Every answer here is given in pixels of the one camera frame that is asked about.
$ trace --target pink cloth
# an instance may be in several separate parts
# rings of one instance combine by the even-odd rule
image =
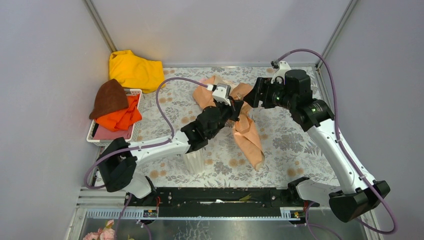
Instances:
[[[131,138],[131,132],[133,131],[133,126],[129,126],[128,130],[119,130],[119,131],[109,131],[105,127],[98,126],[97,131],[94,134],[93,139],[94,140],[113,140],[120,137],[123,137],[124,139],[130,139]]]

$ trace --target table surface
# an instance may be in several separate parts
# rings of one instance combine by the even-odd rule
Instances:
[[[303,69],[311,77],[313,97],[320,99],[316,75],[312,67]],[[257,77],[271,77],[269,67],[174,67],[164,68],[165,78],[184,77],[199,81],[219,75],[226,81],[253,85]],[[159,102],[175,129],[196,119],[201,113],[193,99],[196,84],[174,80],[161,89]],[[138,141],[151,140],[171,134],[156,106],[155,94],[144,94],[142,130]],[[169,156],[137,166],[136,172],[149,176],[156,187],[287,187],[287,183],[302,176],[329,185],[338,180],[328,161],[283,108],[254,108],[249,116],[254,120],[260,136],[265,161],[254,170],[236,145],[231,127],[224,127],[204,148],[205,169],[190,174],[180,156]],[[96,173],[96,186],[102,185]]]

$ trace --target white cylinder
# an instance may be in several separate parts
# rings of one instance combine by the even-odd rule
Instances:
[[[198,174],[205,169],[205,157],[203,148],[182,155],[185,166],[191,174]]]

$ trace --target white wall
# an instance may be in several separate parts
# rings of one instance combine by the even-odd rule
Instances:
[[[63,239],[96,149],[85,142],[109,51],[83,1],[0,8],[1,239]]]
[[[119,50],[167,65],[226,65],[269,64],[296,48],[322,52],[349,0],[93,2]]]
[[[391,188],[386,199],[399,232],[386,240],[424,235],[423,13],[422,0],[359,1],[328,57],[340,128],[362,163]],[[392,229],[384,207],[376,212],[381,228]]]

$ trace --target white basket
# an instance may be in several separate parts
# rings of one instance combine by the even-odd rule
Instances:
[[[144,99],[145,99],[145,97],[143,96],[142,90],[141,89],[127,89],[127,88],[125,88],[124,90],[125,90],[125,93],[126,93],[127,96],[137,96],[137,95],[140,94],[140,99],[138,100],[137,109],[142,114],[143,113],[143,106],[144,106]],[[95,139],[93,139],[92,133],[93,133],[95,125],[96,125],[96,122],[93,120],[91,122],[90,130],[88,131],[88,134],[87,134],[87,142],[93,143],[94,145],[97,145],[97,146],[109,146],[109,144],[111,144],[111,142],[113,140],[95,140]],[[132,127],[131,138],[125,139],[125,141],[126,142],[135,142],[137,140],[137,137],[139,136],[139,130],[141,128],[142,128],[142,121],[138,121],[138,122],[134,123],[134,126]]]

